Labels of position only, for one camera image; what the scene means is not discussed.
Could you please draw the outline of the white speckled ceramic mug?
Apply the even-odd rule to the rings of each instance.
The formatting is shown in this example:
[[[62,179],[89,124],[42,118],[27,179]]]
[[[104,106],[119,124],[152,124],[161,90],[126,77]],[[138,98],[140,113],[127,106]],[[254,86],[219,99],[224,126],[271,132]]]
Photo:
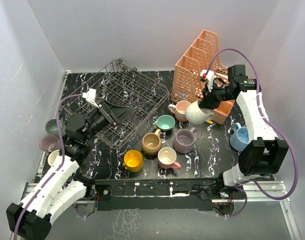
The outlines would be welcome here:
[[[212,121],[215,114],[212,110],[199,107],[199,100],[191,103],[185,110],[186,119],[195,125],[201,125],[207,121]]]

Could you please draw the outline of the light blue textured mug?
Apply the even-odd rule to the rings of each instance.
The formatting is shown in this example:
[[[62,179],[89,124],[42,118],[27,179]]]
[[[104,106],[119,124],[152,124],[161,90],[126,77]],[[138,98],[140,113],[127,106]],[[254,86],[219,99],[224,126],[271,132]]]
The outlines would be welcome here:
[[[242,152],[250,142],[248,129],[239,122],[236,122],[232,126],[232,131],[233,133],[229,139],[229,143],[233,149]]]

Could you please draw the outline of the lilac ceramic mug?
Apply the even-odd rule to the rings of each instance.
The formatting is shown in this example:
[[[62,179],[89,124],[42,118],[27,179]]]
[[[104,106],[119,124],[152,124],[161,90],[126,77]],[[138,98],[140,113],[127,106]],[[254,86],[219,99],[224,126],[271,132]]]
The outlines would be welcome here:
[[[173,148],[175,151],[181,154],[189,153],[195,144],[195,132],[196,128],[192,127],[191,129],[180,129],[174,137]]]

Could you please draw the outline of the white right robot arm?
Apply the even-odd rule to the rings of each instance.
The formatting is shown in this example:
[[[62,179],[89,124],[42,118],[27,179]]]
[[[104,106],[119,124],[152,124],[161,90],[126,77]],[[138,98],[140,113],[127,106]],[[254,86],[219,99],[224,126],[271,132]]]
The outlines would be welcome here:
[[[233,186],[244,181],[276,174],[289,150],[286,140],[269,123],[262,102],[262,93],[257,79],[246,75],[242,64],[228,68],[228,81],[216,77],[211,70],[203,70],[200,79],[204,81],[203,99],[198,103],[202,110],[214,110],[224,101],[235,100],[246,126],[233,126],[230,145],[240,155],[238,163],[222,174],[223,181],[215,186],[220,198],[228,198]]]

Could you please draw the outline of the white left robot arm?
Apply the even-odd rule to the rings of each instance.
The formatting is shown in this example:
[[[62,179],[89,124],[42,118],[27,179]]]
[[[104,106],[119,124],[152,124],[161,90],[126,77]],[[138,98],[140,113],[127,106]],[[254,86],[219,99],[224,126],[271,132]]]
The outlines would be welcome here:
[[[81,113],[67,117],[65,135],[58,156],[37,186],[20,201],[11,203],[6,216],[13,238],[44,240],[52,224],[68,207],[80,198],[89,200],[95,196],[96,187],[89,180],[72,180],[74,174],[92,150],[89,141],[106,126],[118,126],[130,117],[136,108],[115,105],[106,100],[90,104],[93,109],[90,118]]]

